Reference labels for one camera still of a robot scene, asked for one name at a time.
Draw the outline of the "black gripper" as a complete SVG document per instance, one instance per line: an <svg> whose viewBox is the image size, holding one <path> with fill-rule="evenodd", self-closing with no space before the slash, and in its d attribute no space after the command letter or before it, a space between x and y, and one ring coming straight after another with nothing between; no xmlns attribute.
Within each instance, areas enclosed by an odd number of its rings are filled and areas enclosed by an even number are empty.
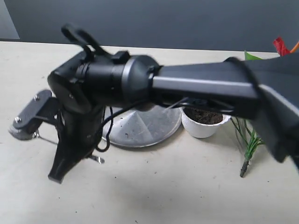
<svg viewBox="0 0 299 224"><path fill-rule="evenodd" d="M58 130L59 142L85 152L93 152L102 134L104 105L93 95L92 81L87 79L88 66L104 61L104 54L80 51L55 68L48 76L48 84L60 103L63 127ZM67 173L80 161L67 159L59 147L48 178L61 184Z"/></svg>

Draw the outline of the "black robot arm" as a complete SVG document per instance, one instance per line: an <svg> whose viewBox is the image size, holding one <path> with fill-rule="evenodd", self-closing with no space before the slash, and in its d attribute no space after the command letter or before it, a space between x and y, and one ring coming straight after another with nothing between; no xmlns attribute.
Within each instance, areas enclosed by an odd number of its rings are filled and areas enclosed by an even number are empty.
<svg viewBox="0 0 299 224"><path fill-rule="evenodd" d="M247 119L278 162L299 162L299 55L161 66L147 55L79 52L48 84L60 103L58 146L49 179L64 176L95 150L107 106L190 107Z"/></svg>

